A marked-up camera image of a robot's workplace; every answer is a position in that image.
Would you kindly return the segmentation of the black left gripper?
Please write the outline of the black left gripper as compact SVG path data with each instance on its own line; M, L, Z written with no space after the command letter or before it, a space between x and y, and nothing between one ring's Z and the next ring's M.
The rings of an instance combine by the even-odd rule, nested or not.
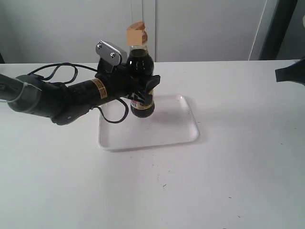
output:
M151 92L160 83L160 75L135 78L125 64L112 66L106 61L99 61L94 83L102 100L109 102L126 97L148 105L153 101Z

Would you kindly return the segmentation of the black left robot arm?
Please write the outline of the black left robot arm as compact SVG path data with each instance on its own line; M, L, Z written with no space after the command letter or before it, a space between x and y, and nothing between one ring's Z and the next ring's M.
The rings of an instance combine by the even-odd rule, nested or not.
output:
M142 104L153 101L151 91L160 83L159 75L132 74L125 64L110 65L100 60L97 69L73 63L52 64L53 72L43 77L34 70L10 78L0 76L0 100L15 112L51 119L57 125L68 125L90 110L117 100L129 107L124 98Z

